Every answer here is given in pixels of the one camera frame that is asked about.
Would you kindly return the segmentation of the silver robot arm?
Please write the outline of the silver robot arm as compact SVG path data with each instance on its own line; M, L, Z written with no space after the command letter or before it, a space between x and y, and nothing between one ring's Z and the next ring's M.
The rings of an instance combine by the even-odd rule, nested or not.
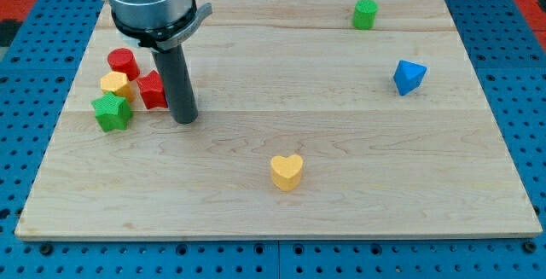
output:
M107 0L114 25L131 43L165 53L189 39L212 5L196 0Z

